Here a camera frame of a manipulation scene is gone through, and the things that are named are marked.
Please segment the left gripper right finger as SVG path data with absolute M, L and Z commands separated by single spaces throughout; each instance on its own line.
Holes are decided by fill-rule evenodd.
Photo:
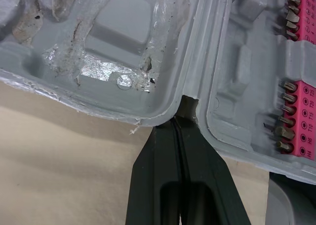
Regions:
M 226 162 L 194 121 L 198 101 L 183 96 L 177 111 L 184 225 L 248 225 L 247 212 Z

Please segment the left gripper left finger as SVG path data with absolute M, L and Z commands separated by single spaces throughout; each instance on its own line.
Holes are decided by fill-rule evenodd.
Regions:
M 127 225 L 182 225 L 182 181 L 179 147 L 184 118 L 175 116 L 153 127 L 131 174 Z

